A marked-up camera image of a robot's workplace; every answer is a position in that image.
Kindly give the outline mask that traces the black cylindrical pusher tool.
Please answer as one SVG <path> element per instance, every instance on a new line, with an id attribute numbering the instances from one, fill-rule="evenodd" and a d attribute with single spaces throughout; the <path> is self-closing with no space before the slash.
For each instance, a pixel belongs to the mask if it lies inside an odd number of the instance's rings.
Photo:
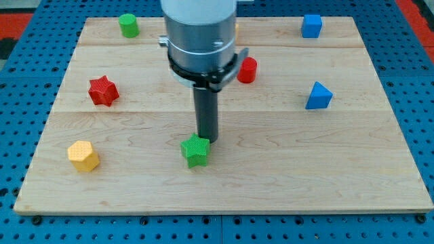
<path id="1" fill-rule="evenodd" d="M 218 139 L 218 94 L 207 89 L 193 89 L 197 133 L 213 143 Z"/>

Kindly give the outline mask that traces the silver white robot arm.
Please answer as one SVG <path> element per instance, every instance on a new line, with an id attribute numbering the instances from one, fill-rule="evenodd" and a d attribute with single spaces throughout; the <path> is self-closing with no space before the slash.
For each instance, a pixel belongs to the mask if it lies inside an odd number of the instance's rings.
<path id="1" fill-rule="evenodd" d="M 239 73 L 249 50 L 235 51 L 236 0 L 161 0 L 159 44 L 175 79 L 193 90 L 197 133 L 218 139 L 218 92 Z"/>

